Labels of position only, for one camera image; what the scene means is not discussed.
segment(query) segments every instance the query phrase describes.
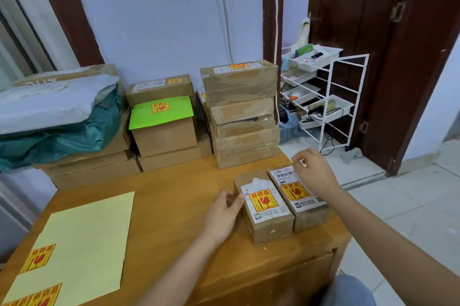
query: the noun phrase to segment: barcode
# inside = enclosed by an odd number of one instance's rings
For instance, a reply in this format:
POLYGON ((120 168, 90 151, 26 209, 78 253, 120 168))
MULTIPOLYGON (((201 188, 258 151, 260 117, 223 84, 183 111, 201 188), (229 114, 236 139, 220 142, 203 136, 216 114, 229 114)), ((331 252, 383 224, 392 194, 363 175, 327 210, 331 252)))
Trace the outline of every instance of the barcode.
POLYGON ((293 175, 294 173, 292 171, 289 171, 289 172, 285 172, 284 174, 277 174, 276 176, 277 177, 285 177, 285 176, 289 176, 289 175, 293 175))

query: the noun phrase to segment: white cord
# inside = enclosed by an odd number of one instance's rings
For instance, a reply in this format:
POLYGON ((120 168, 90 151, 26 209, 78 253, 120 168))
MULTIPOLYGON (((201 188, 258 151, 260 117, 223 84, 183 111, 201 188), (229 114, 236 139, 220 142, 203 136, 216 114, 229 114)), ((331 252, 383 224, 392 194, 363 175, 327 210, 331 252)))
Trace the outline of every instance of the white cord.
MULTIPOLYGON (((275 0, 275 8, 276 8, 276 34, 275 34, 275 58, 273 59, 273 63, 276 64, 276 57, 278 56, 278 0, 275 0)), ((277 115, 278 122, 276 126, 280 125, 280 113, 278 111, 278 92, 276 92, 275 96, 275 113, 277 115)))
POLYGON ((230 61, 232 62, 232 64, 234 64, 233 55, 231 54, 230 29, 229 29, 229 17, 227 14, 227 3, 225 2, 225 0, 222 0, 222 3, 224 4, 225 27, 227 28, 227 45, 229 47, 230 61))

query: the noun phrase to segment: person's left hand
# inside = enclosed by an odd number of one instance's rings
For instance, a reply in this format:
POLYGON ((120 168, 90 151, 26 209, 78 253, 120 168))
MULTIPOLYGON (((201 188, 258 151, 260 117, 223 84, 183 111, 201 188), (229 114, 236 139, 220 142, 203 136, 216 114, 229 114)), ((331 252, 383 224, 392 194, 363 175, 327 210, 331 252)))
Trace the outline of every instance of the person's left hand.
POLYGON ((220 190, 217 199, 207 212, 201 237, 213 244, 214 248, 221 245, 231 233, 236 216, 245 201, 245 195, 240 194, 235 198, 233 204, 228 206, 227 200, 231 201, 232 198, 232 191, 227 189, 220 190))

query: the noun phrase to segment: person's right hand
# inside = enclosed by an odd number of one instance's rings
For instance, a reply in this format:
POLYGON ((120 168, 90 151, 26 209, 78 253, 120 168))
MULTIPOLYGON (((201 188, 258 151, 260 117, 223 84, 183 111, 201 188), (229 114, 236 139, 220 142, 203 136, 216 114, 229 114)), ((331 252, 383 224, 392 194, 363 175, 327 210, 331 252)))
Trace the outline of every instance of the person's right hand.
POLYGON ((331 191, 340 187, 328 161, 315 149, 308 148, 296 153, 292 163, 302 183, 325 201, 328 201, 331 191))

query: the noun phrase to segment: plastic bag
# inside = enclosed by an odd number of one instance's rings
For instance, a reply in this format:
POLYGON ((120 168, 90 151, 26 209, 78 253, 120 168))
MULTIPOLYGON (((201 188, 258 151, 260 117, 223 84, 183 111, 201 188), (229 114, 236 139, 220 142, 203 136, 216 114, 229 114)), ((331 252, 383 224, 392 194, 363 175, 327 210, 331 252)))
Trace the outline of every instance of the plastic bag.
POLYGON ((118 133, 121 96, 117 88, 81 123, 0 135, 0 171, 50 163, 69 154, 102 151, 118 133))
POLYGON ((4 90, 0 92, 0 135, 83 122, 118 80, 100 74, 4 90))

